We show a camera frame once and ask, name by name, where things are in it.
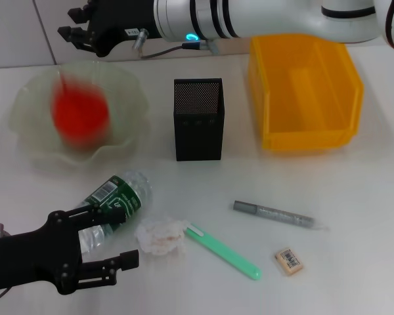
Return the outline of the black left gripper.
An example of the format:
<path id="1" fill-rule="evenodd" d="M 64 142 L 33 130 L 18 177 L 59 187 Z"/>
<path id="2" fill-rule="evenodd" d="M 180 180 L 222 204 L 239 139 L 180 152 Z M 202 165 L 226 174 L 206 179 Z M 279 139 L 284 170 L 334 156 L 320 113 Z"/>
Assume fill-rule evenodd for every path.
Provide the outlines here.
<path id="1" fill-rule="evenodd" d="M 116 285 L 117 271 L 139 267 L 139 251 L 132 250 L 102 261 L 82 263 L 78 226 L 121 224 L 123 209 L 104 211 L 99 204 L 71 211 L 55 211 L 37 230 L 0 238 L 0 289 L 49 282 L 60 294 L 78 286 Z"/>

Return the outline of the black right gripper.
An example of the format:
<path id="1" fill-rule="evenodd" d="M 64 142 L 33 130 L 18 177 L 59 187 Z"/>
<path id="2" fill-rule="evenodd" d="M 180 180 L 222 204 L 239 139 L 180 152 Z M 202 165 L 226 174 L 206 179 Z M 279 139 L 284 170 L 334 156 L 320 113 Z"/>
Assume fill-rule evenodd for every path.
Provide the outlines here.
<path id="1" fill-rule="evenodd" d="M 145 29 L 149 39 L 158 37 L 153 0 L 88 1 L 83 7 L 70 9 L 68 16 L 75 23 L 89 21 L 88 28 L 59 27 L 60 36 L 76 49 L 94 49 L 97 56 L 108 56 L 118 44 L 136 40 L 137 36 L 127 30 Z"/>

